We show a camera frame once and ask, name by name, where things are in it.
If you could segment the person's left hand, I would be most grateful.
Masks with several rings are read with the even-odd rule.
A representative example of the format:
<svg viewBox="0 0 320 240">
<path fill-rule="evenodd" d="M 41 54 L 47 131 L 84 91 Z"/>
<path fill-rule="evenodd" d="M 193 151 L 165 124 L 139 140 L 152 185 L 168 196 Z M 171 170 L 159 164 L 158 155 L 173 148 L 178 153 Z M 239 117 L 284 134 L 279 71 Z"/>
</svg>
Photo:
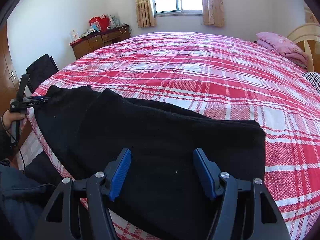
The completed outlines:
<svg viewBox="0 0 320 240">
<path fill-rule="evenodd" d="M 26 123 L 27 123 L 27 116 L 23 113 L 10 113 L 9 110 L 7 110 L 3 115 L 2 115 L 2 123 L 3 127 L 8 131 L 11 128 L 11 124 L 14 121 L 22 121 L 21 124 L 21 131 L 24 130 Z"/>
</svg>

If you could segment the dark sleeve forearm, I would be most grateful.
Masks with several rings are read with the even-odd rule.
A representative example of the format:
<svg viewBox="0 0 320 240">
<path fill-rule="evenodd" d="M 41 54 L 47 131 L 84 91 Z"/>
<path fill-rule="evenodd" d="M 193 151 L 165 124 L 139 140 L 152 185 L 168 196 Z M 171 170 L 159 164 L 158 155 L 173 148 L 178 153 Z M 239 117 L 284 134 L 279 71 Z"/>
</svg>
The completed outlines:
<svg viewBox="0 0 320 240">
<path fill-rule="evenodd" d="M 1 127 L 1 239 L 31 239 L 61 176 L 41 152 L 22 172 L 7 159 L 11 137 Z"/>
</svg>

